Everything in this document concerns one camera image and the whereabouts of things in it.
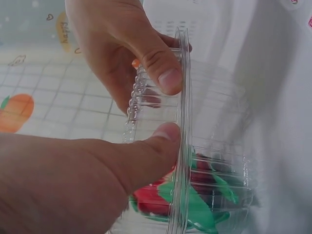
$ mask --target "checkered pattern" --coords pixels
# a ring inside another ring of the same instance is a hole
[[[21,93],[33,97],[35,108],[20,134],[122,141],[126,117],[82,58],[0,64],[0,102]]]

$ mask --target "orange fruit illustration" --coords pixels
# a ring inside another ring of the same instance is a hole
[[[16,133],[34,110],[34,100],[28,94],[8,96],[0,106],[0,132]]]
[[[140,66],[140,61],[138,59],[135,59],[133,62],[132,62],[132,66],[136,69],[138,69],[138,67]]]

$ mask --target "clear plastic container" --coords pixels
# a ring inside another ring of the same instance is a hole
[[[226,71],[190,61],[187,30],[176,37],[182,92],[162,94],[140,66],[124,141],[146,139],[175,122],[181,127],[177,165],[130,197],[111,234],[239,234],[244,228],[256,186],[251,145],[243,141],[251,117],[245,92]]]

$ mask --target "skin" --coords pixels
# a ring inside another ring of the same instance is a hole
[[[160,89],[181,89],[176,41],[157,33],[138,0],[66,0],[88,64],[126,112],[138,58]],[[132,144],[0,133],[0,233],[103,234],[138,188],[176,162],[179,128]]]

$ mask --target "strawberry leaf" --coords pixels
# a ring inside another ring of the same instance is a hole
[[[8,104],[9,100],[10,100],[10,96],[7,96],[7,97],[3,100],[3,102],[2,102],[2,104],[1,104],[1,106],[0,106],[0,109],[4,109],[5,106]]]

